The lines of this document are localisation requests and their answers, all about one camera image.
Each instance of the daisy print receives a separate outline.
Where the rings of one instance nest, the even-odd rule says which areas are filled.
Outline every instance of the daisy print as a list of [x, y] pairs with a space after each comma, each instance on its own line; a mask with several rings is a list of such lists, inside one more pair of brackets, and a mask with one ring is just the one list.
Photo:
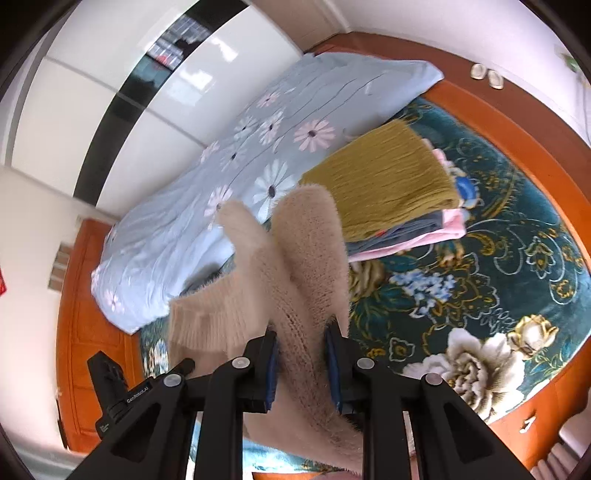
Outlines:
[[236, 168], [246, 157], [246, 147], [241, 144], [234, 144], [224, 150], [222, 157], [222, 171], [228, 167]]
[[92, 293], [93, 295], [96, 292], [96, 288], [99, 286], [100, 272], [102, 270], [103, 270], [103, 265], [100, 264], [90, 274], [90, 293]]
[[306, 122], [294, 134], [294, 143], [301, 142], [300, 150], [310, 148], [314, 153], [318, 147], [325, 150], [330, 146], [331, 140], [335, 138], [335, 129], [329, 127], [328, 120], [312, 120]]
[[201, 159], [199, 160], [199, 162], [203, 163], [204, 161], [206, 161], [209, 158], [209, 156], [213, 152], [219, 150], [219, 148], [220, 148], [220, 145], [219, 145], [219, 143], [217, 143], [217, 140], [214, 143], [209, 144], [209, 146], [205, 150], [203, 150], [203, 152], [201, 153]]
[[277, 136], [277, 131], [279, 130], [279, 125], [281, 125], [281, 120], [283, 119], [283, 110], [277, 110], [273, 115], [271, 115], [267, 120], [261, 123], [259, 127], [259, 135], [260, 135], [260, 142], [262, 145], [270, 144], [273, 139]]
[[215, 222], [216, 212], [222, 207], [223, 203], [232, 196], [232, 189], [228, 185], [216, 188], [209, 196], [207, 208], [203, 212], [205, 218], [211, 218], [207, 230], [213, 228]]
[[267, 105], [274, 103], [279, 98], [279, 92], [275, 91], [273, 93], [269, 93], [268, 95], [263, 96], [258, 104], [256, 105], [258, 108], [263, 108]]
[[106, 290], [104, 298], [107, 306], [111, 309], [112, 312], [123, 313], [125, 311], [123, 305], [119, 301], [119, 297], [112, 290]]
[[253, 196], [252, 203], [256, 205], [263, 200], [257, 214], [261, 223], [266, 222], [271, 216], [271, 210], [278, 200], [296, 186], [294, 177], [292, 175], [286, 177], [286, 173], [287, 163], [280, 165], [279, 160], [275, 160], [272, 164], [267, 165], [262, 176], [255, 180], [258, 191]]
[[248, 137], [256, 127], [256, 118], [247, 115], [240, 119], [237, 126], [234, 127], [234, 140], [239, 141]]

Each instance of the slippers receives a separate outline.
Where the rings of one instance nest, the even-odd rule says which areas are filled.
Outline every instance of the slippers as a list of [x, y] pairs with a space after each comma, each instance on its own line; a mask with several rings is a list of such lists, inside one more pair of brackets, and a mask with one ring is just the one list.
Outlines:
[[488, 84], [496, 88], [497, 90], [501, 90], [503, 88], [505, 81], [502, 75], [497, 72], [496, 70], [489, 70], [488, 71]]
[[470, 70], [470, 77], [482, 80], [486, 76], [486, 67], [482, 63], [475, 63]]

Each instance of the teal floral blanket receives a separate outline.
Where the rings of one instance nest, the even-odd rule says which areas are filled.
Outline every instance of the teal floral blanket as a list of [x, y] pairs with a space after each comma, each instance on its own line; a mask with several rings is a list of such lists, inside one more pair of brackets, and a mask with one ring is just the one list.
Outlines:
[[[476, 199], [464, 205], [462, 239], [352, 265], [349, 336], [395, 372], [439, 373], [490, 422], [539, 391], [586, 340], [591, 278], [551, 203], [495, 147], [422, 98], [396, 118], [444, 151]], [[141, 331], [146, 376], [168, 370], [166, 328], [161, 319]], [[249, 448], [245, 469], [326, 469]]]

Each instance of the beige fuzzy sweater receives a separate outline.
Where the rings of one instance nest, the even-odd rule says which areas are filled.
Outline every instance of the beige fuzzy sweater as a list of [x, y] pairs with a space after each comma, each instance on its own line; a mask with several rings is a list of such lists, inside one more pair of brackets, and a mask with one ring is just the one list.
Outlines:
[[323, 360], [324, 329], [335, 315], [348, 334], [348, 262], [335, 203], [320, 186], [281, 199], [267, 233], [234, 201], [217, 214], [236, 248], [236, 270], [171, 304], [172, 365], [196, 361], [193, 376], [239, 356], [270, 322], [280, 347], [277, 395], [266, 414], [245, 414], [253, 441], [319, 462], [362, 470], [362, 433], [340, 417]]

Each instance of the screw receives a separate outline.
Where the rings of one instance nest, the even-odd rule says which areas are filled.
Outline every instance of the screw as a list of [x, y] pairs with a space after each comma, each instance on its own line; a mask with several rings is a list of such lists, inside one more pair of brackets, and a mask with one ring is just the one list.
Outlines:
[[232, 360], [232, 366], [234, 368], [246, 368], [251, 364], [251, 361], [245, 356], [239, 356]]
[[371, 370], [375, 365], [375, 362], [371, 358], [363, 357], [357, 360], [357, 366], [362, 370]]
[[436, 387], [442, 384], [443, 379], [439, 374], [430, 373], [425, 375], [425, 382], [427, 382], [429, 385], [433, 385], [434, 387]]
[[179, 374], [170, 374], [164, 377], [164, 385], [167, 387], [176, 387], [179, 385], [179, 383], [181, 383], [182, 380], [183, 377], [181, 377]]

